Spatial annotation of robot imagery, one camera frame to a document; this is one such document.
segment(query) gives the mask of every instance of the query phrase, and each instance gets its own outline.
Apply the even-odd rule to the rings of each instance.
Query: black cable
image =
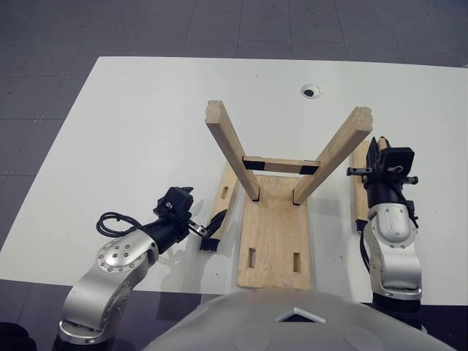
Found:
[[[359,249],[361,251],[361,257],[363,259],[364,265],[369,273],[371,273],[369,269],[369,256],[366,252],[366,247],[364,246],[364,232],[361,232],[361,238],[359,239]]]
[[[108,219],[115,219],[117,222],[124,221],[131,225],[131,227],[127,230],[111,230],[104,225],[104,221]],[[118,214],[117,212],[106,212],[103,214],[96,223],[96,229],[99,233],[111,237],[111,238],[120,238],[121,236],[127,235],[128,233],[136,230],[141,229],[144,226],[139,223],[135,218],[130,216],[125,216],[123,214]]]

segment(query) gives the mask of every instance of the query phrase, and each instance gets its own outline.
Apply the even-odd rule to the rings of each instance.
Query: white tabletop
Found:
[[[301,96],[307,83],[318,99]],[[0,278],[74,284],[109,240],[95,230],[100,214],[152,221],[169,186],[193,186],[195,220],[207,221],[225,164],[204,123],[212,99],[224,101],[246,153],[291,159],[314,159],[355,106],[370,107],[373,135],[415,151],[420,183],[404,193],[420,217],[423,303],[468,304],[468,70],[403,64],[100,58],[10,230]],[[309,198],[312,272],[318,290],[365,302],[347,166]],[[199,252],[190,235],[137,288],[237,289],[243,201],[241,189],[217,254]]]

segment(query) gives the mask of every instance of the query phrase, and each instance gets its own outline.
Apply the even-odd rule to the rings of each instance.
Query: floor tile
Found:
[[[0,78],[0,99],[12,81],[12,78]]]
[[[450,48],[468,48],[468,23],[434,20],[434,27]]]
[[[13,166],[12,174],[35,176],[63,123],[63,119],[38,121],[29,142],[27,142],[20,157],[18,157],[17,162]]]
[[[105,0],[97,2],[99,2],[101,12],[129,14],[149,11],[153,0]]]
[[[41,42],[59,21],[58,15],[32,15],[25,19],[25,24],[13,38],[23,42]]]
[[[16,323],[31,283],[0,279],[0,320]]]
[[[132,56],[134,42],[121,40],[90,41],[83,44],[72,66],[70,75],[88,75],[99,56]]]
[[[49,33],[47,42],[80,42],[88,39],[96,28],[100,15],[66,15]]]
[[[0,175],[13,169],[35,128],[33,121],[0,119]]]
[[[68,0],[39,0],[33,12],[36,15],[63,15],[68,13],[70,2]]]
[[[63,75],[80,51],[80,42],[46,42],[37,47],[20,76]]]
[[[142,26],[146,15],[105,13],[99,19],[91,40],[133,40]]]
[[[0,43],[0,76],[15,77],[35,50],[31,43]]]
[[[289,12],[288,0],[248,0],[244,1],[243,11],[247,12]]]
[[[377,3],[385,16],[427,18],[423,2],[419,0],[377,0]]]
[[[311,15],[335,15],[336,8],[333,0],[290,0],[290,10],[293,12],[307,12]]]
[[[236,47],[235,40],[188,40],[184,56],[235,58]]]
[[[396,45],[349,44],[347,51],[350,61],[403,63]]]
[[[239,12],[196,12],[187,39],[237,39],[240,19]]]
[[[449,49],[450,54],[454,57],[456,62],[460,63],[459,67],[468,67],[468,49]]]
[[[384,18],[340,18],[344,40],[356,44],[393,44],[394,39]]]
[[[140,27],[139,39],[186,39],[192,12],[151,11]]]
[[[192,13],[197,0],[154,0],[150,11],[185,11]]]
[[[39,118],[60,80],[61,77],[15,78],[0,100],[0,119]]]
[[[185,40],[147,40],[135,43],[136,56],[182,56]]]
[[[425,8],[434,20],[468,22],[468,1],[465,0],[429,0]]]
[[[375,0],[334,0],[340,17],[368,18],[382,15]]]
[[[291,59],[288,42],[239,42],[237,57],[240,59]]]
[[[295,60],[346,61],[344,44],[293,42],[292,58]]]
[[[56,339],[61,310],[70,287],[33,284],[19,323],[35,340],[38,350],[51,350]]]
[[[389,17],[388,23],[396,42],[399,44],[444,47],[441,35],[428,18]]]
[[[243,12],[241,40],[290,40],[290,16],[283,11]]]
[[[461,67],[464,62],[460,56],[444,48],[425,48],[421,46],[400,45],[401,54],[407,64],[428,64],[431,66]]]
[[[342,42],[343,35],[336,15],[291,12],[293,41]]]
[[[36,1],[2,0],[0,18],[19,18],[30,15],[36,4]]]
[[[0,42],[14,42],[26,25],[26,19],[26,17],[0,18]]]
[[[241,0],[198,0],[199,11],[240,11]]]
[[[4,183],[0,191],[0,246],[3,246],[34,177],[6,175],[0,178],[5,178],[1,180]]]
[[[48,106],[41,113],[41,118],[65,119],[78,96],[86,75],[66,75],[50,100]]]

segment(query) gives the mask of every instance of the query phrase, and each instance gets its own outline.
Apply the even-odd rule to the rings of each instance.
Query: wooden plank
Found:
[[[307,203],[293,205],[298,179],[257,175],[262,196],[244,203],[239,287],[312,288]]]
[[[320,165],[317,161],[298,159],[272,159],[268,157],[244,156],[242,159],[248,170],[267,170],[270,172],[314,174]]]
[[[242,162],[245,153],[222,101],[208,102],[205,123],[246,193],[253,201],[257,201],[260,196],[260,187],[254,173],[247,170]]]
[[[369,149],[369,140],[363,140],[361,144],[351,154],[351,167],[366,168],[366,155]],[[354,203],[352,207],[352,219],[354,223],[358,221],[367,221],[367,192],[364,189],[362,177],[354,175],[352,179],[352,195]]]
[[[294,188],[294,203],[303,203],[371,131],[371,109],[355,107],[318,156],[320,167],[317,172],[302,177]]]

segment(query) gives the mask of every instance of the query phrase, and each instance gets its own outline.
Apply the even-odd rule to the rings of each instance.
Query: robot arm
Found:
[[[366,168],[348,168],[347,174],[361,176],[367,191],[368,221],[357,225],[374,307],[420,329],[421,267],[414,246],[418,218],[413,202],[401,192],[404,184],[418,182],[408,177],[414,155],[410,148],[392,148],[385,138],[373,138]]]
[[[169,188],[154,209],[159,218],[150,224],[141,225],[114,212],[101,216],[97,230],[114,239],[99,250],[91,270],[69,292],[59,323],[58,342],[102,346],[111,340],[130,293],[145,278],[159,254],[184,240],[190,230],[208,238],[219,229],[226,211],[217,214],[207,227],[190,219],[191,191],[188,187]],[[122,220],[132,227],[123,232],[110,230],[104,225],[108,219]]]

